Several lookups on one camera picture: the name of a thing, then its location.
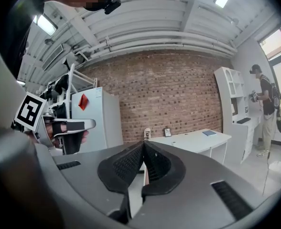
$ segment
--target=white pipe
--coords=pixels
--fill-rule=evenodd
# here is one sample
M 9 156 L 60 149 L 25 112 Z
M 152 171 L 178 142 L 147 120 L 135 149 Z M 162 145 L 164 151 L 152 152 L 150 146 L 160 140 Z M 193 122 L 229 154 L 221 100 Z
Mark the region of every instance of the white pipe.
M 154 44 L 154 45 L 143 45 L 143 46 L 137 46 L 137 47 L 130 47 L 130 48 L 124 48 L 124 49 L 117 50 L 117 51 L 114 51 L 114 52 L 106 53 L 106 54 L 102 55 L 101 57 L 116 54 L 118 52 L 128 52 L 128 51 L 132 51 L 132 50 L 135 50 L 135 49 L 136 50 L 137 49 L 147 50 L 149 48 L 155 49 L 156 47 L 164 47 L 164 48 L 167 48 L 167 47 L 179 48 L 180 47 L 180 48 L 186 48 L 187 50 L 195 50 L 195 51 L 201 51 L 201 52 L 205 51 L 205 52 L 208 52 L 208 53 L 219 54 L 219 55 L 222 55 L 222 56 L 230 57 L 230 55 L 228 55 L 226 53 L 219 52 L 219 51 L 216 51 L 216 50 L 213 50 L 213 49 L 204 48 L 204 50 L 203 50 L 202 47 L 183 45 L 183 44 Z
M 230 42 L 231 46 L 237 50 L 237 47 L 236 47 L 236 45 L 234 44 L 234 42 L 233 42 L 232 40 L 229 40 L 229 42 Z
M 74 90 L 74 92 L 75 92 L 76 94 L 78 93 L 78 91 L 77 91 L 77 89 L 75 88 L 74 84 L 72 84 L 72 89 Z
M 128 47 L 134 47 L 134 46 L 139 46 L 139 45 L 146 45 L 146 44 L 152 44 L 152 43 L 169 43 L 169 42 L 179 42 L 182 44 L 188 44 L 188 45 L 194 45 L 194 46 L 203 46 L 203 47 L 207 47 L 207 48 L 211 48 L 211 49 L 215 49 L 221 52 L 224 52 L 226 54 L 229 54 L 231 56 L 234 55 L 234 53 L 232 53 L 229 50 L 223 49 L 221 47 L 215 46 L 212 43 L 207 43 L 207 42 L 198 42 L 195 40 L 188 40 L 188 39 L 171 39 L 171 38 L 160 38 L 160 39 L 146 39 L 146 40 L 139 40 L 139 41 L 135 41 L 135 42 L 127 42 L 127 43 L 123 43 L 114 47 L 110 47 L 110 51 L 117 51 L 123 48 L 128 48 Z M 92 58 L 96 57 L 96 53 L 91 55 Z
M 100 52 L 97 52 L 97 53 L 92 54 L 92 55 L 91 55 L 91 58 L 92 58 L 92 59 L 93 59 L 93 58 L 97 58 L 97 57 L 99 57 L 99 56 L 101 56 L 101 55 L 103 55 L 103 54 L 105 54 L 105 53 L 110 52 L 110 51 L 111 51 L 110 48 L 107 48 L 107 49 L 105 49 L 105 50 L 102 50 L 102 51 L 100 51 Z
M 82 46 L 82 47 L 80 47 L 80 48 L 74 49 L 73 52 L 79 52 L 79 51 L 81 51 L 82 49 L 84 49 L 84 48 L 89 48 L 89 47 L 90 47 L 90 45 L 87 44 L 87 45 L 84 45 L 84 46 Z
M 81 51 L 78 51 L 76 54 L 80 54 L 80 53 L 84 53 L 84 52 L 93 52 L 93 51 L 95 51 L 95 50 L 97 50 L 99 48 L 106 47 L 107 45 L 108 45 L 107 42 L 103 42 L 103 43 L 98 44 L 98 45 L 96 45 L 94 47 L 91 47 L 91 48 L 90 47 L 86 47 L 86 48 L 82 49 Z
M 123 42 L 123 41 L 127 41 L 127 40 L 133 40 L 133 39 L 136 39 L 136 38 L 156 37 L 156 36 L 180 36 L 180 37 L 198 39 L 198 40 L 203 40 L 205 42 L 210 42 L 210 43 L 213 43 L 215 45 L 221 46 L 221 47 L 226 48 L 226 49 L 228 49 L 232 52 L 237 52 L 237 49 L 235 49 L 235 48 L 233 48 L 229 45 L 226 45 L 225 43 L 220 42 L 216 39 L 212 39 L 212 38 L 202 36 L 202 35 L 198 35 L 198 34 L 194 34 L 194 33 L 180 32 L 180 31 L 146 31 L 146 32 L 139 32 L 139 33 L 130 34 L 130 35 L 121 36 L 121 37 L 111 39 L 107 42 L 103 42 L 103 43 L 101 43 L 99 45 L 96 45 L 92 48 L 85 48 L 81 52 L 93 52 L 94 50 L 100 49 L 102 47 L 106 47 L 108 45 L 113 45 L 115 43 L 119 43 L 119 42 Z
M 65 109 L 66 109 L 67 119 L 70 119 L 70 91 L 71 91 L 71 87 L 72 87 L 74 70 L 75 70 L 75 64 L 73 63 L 72 66 L 70 66 L 70 71 L 68 73 L 68 88 L 67 88 L 66 97 L 65 97 Z

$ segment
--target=brick wall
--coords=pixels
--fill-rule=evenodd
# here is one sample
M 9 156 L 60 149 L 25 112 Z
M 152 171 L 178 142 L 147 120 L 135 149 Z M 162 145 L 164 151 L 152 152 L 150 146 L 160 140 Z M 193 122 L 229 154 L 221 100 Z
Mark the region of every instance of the brick wall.
M 231 67 L 227 59 L 209 54 L 161 50 L 118 56 L 80 72 L 97 77 L 100 86 L 120 99 L 125 142 L 163 129 L 179 134 L 203 128 L 221 131 L 221 103 L 214 71 Z

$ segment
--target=backpack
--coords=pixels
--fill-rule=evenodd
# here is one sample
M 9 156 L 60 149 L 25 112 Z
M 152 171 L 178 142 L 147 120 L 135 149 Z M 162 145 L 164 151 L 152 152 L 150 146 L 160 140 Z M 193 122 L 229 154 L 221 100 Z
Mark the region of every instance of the backpack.
M 270 97 L 269 99 L 272 102 L 274 109 L 279 109 L 280 108 L 279 90 L 277 89 L 275 83 L 270 83 L 269 79 L 266 76 L 262 76 L 260 80 L 262 79 L 266 80 L 271 85 L 272 99 L 270 99 Z

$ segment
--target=red sticker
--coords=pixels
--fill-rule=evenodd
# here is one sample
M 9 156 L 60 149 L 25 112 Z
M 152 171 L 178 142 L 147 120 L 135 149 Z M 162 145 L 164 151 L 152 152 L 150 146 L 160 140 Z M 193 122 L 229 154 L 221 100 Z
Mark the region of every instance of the red sticker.
M 85 110 L 85 108 L 86 108 L 88 102 L 89 102 L 89 101 L 88 101 L 87 97 L 86 97 L 84 94 L 82 94 L 78 106 L 79 106 L 82 110 Z

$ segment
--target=white ceiling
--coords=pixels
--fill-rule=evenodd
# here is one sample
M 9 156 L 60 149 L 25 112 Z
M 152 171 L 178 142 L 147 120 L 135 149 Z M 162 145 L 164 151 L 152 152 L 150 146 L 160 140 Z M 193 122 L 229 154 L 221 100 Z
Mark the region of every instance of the white ceiling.
M 103 10 L 90 12 L 55 2 L 46 3 L 44 12 L 58 26 L 58 30 L 50 37 L 32 24 L 28 37 L 30 46 L 18 77 L 19 80 L 26 82 L 26 90 L 34 93 L 40 85 L 46 86 L 49 81 L 66 72 L 61 61 L 68 51 L 56 58 L 49 67 L 50 70 L 42 69 L 45 60 L 63 43 L 68 49 L 86 45 L 90 49 L 106 40 L 129 34 L 135 35 L 137 32 L 167 32 L 167 35 L 163 36 L 154 36 L 153 33 L 150 36 L 142 35 L 111 45 L 122 45 L 122 50 L 110 52 L 109 46 L 104 46 L 92 53 L 84 53 L 89 61 L 82 66 L 124 53 L 159 48 L 184 48 L 231 57 L 236 47 L 275 13 L 266 0 L 228 0 L 223 9 L 215 5 L 214 0 L 121 0 L 121 2 L 122 5 L 110 15 L 105 15 Z M 169 35 L 168 31 L 188 34 Z M 54 41 L 52 46 L 45 45 L 44 40 L 48 38 Z M 174 40 L 161 43 L 161 39 Z M 178 42 L 178 39 L 193 41 Z M 123 44 L 127 42 L 133 43 L 134 46 Z M 70 51 L 69 58 L 72 62 L 77 59 L 74 57 L 77 50 Z M 94 53 L 101 55 L 91 58 L 93 57 L 91 54 Z

